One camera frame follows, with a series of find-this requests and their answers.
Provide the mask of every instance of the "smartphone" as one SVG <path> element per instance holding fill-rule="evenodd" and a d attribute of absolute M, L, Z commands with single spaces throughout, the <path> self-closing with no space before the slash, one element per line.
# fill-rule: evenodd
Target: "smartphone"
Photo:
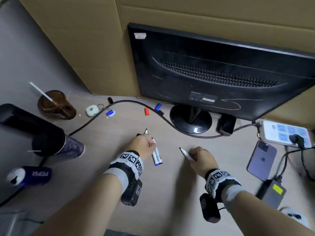
<path fill-rule="evenodd" d="M 277 149 L 274 146 L 259 140 L 247 165 L 247 171 L 262 181 L 267 180 L 276 154 Z"/>

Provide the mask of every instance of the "power adapter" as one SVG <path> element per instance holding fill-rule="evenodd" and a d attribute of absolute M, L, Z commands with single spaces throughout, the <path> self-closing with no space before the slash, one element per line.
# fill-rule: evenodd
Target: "power adapter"
<path fill-rule="evenodd" d="M 256 197 L 274 209 L 278 209 L 287 190 L 277 180 L 265 180 Z"/>

